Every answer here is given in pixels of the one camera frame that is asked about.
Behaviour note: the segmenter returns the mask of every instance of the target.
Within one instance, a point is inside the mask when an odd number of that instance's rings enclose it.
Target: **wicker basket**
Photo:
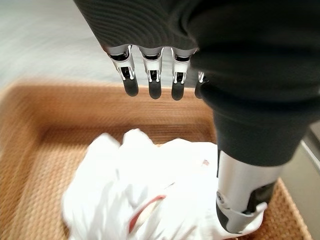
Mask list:
[[[185,90],[174,101],[140,88],[137,97],[105,84],[17,83],[0,102],[0,239],[64,240],[61,197],[89,143],[103,132],[118,141],[140,128],[156,143],[180,137],[215,142],[212,110]],[[260,229],[239,239],[311,239],[278,181]]]

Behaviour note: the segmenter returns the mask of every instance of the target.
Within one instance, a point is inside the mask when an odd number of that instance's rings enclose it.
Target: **red stripe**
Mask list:
[[[150,204],[154,203],[155,201],[158,201],[158,200],[161,200],[161,199],[165,199],[165,198],[166,198],[166,195],[158,195],[155,198],[153,198],[152,200],[150,200],[143,208],[141,208],[141,210],[138,211],[137,214],[130,221],[129,234],[134,229],[140,214],[146,209],[146,207],[148,207]]]

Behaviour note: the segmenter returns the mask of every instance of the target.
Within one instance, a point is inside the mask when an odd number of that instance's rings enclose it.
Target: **robotic hand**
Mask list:
[[[142,53],[149,93],[161,95],[163,47],[171,47],[172,97],[189,65],[197,97],[214,109],[216,209],[240,233],[271,199],[308,125],[320,118],[320,3],[311,0],[75,0],[119,72],[138,94],[131,45]]]

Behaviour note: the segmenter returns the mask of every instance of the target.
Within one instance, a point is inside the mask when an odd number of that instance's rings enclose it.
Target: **blurred background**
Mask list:
[[[133,58],[138,84],[147,85],[137,47]],[[189,71],[186,86],[198,73]],[[0,89],[20,78],[60,81],[122,80],[72,0],[1,0]],[[162,86],[172,85],[172,56],[165,48]],[[314,124],[282,175],[314,239],[320,239],[320,123]]]

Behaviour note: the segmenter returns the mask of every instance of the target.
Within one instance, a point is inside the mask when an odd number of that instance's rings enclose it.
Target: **white towel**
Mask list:
[[[123,144],[104,133],[62,197],[70,240],[222,240],[242,234],[220,225],[216,212],[217,146],[175,139],[158,147],[139,129]]]

